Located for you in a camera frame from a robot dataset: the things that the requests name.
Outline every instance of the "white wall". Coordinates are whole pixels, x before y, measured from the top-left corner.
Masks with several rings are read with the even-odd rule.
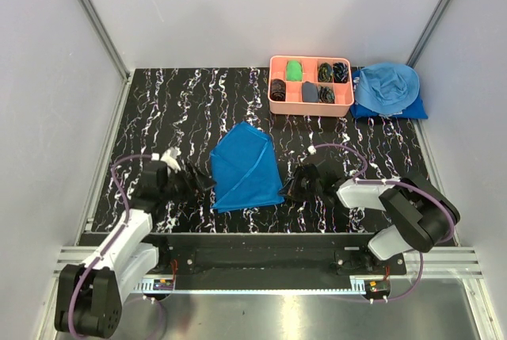
[[[0,337],[29,339],[121,82],[77,0],[0,0],[0,11]]]
[[[438,0],[93,0],[134,67],[267,66],[272,55],[404,63]]]
[[[416,66],[436,168],[507,334],[507,4],[454,0]]]

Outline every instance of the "marble tabletop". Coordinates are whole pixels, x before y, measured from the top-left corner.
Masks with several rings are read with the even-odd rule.
[[[210,174],[210,151],[242,121],[273,138],[282,182],[311,144],[346,143],[369,161],[367,178],[391,178],[408,170],[427,175],[414,126],[409,120],[296,117],[269,111],[268,68],[138,69],[121,118],[112,160],[130,154],[163,152],[171,146]],[[337,149],[326,157],[343,175],[360,169],[360,160]],[[141,163],[118,169],[128,193],[134,190]],[[104,180],[92,231],[111,231],[122,213],[111,174]],[[198,206],[167,205],[156,232],[373,232],[389,226],[382,212],[362,208],[326,208],[316,200],[218,213],[211,191]]]

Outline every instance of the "gray floor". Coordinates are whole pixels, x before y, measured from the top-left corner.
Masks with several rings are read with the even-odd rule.
[[[396,290],[407,287],[395,281]],[[161,340],[475,340],[479,339],[459,281],[426,280],[387,305],[352,304],[330,296],[190,296],[163,301]],[[142,340],[157,327],[158,309],[127,304],[113,340]],[[71,339],[60,335],[58,340]]]

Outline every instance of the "pink storage box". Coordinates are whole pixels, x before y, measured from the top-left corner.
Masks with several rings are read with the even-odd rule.
[[[287,81],[285,70],[287,62],[296,60],[303,67],[303,81]],[[318,67],[322,63],[344,63],[349,67],[349,80],[344,84],[336,82],[319,82]],[[285,101],[271,99],[271,81],[275,78],[284,80],[287,85]],[[317,86],[328,86],[334,91],[334,104],[303,102],[301,97],[302,84],[313,82]],[[331,57],[303,57],[303,56],[273,56],[269,62],[269,110],[274,114],[291,114],[296,116],[343,117],[354,103],[352,87],[352,70],[347,59]]]

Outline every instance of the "blue fabric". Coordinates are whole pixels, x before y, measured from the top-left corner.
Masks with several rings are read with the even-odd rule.
[[[246,122],[234,126],[212,150],[219,213],[284,202],[270,136]]]
[[[354,97],[359,105],[379,114],[396,114],[419,95],[419,77],[403,64],[380,63],[360,70]]]
[[[352,74],[352,81],[354,85],[354,89],[357,88],[357,85],[359,84],[360,80],[360,71],[355,71]],[[374,112],[373,110],[370,110],[368,108],[365,108],[362,105],[359,105],[357,101],[350,107],[350,112],[353,115],[354,118],[361,118],[361,117],[377,117],[379,114]],[[389,117],[397,117],[397,118],[412,118],[416,120],[425,120],[428,119],[428,116],[426,115],[425,107],[422,103],[421,94],[418,94],[415,101],[412,102],[410,106],[408,106],[406,109],[402,110],[401,112],[398,112],[396,114],[391,114]]]

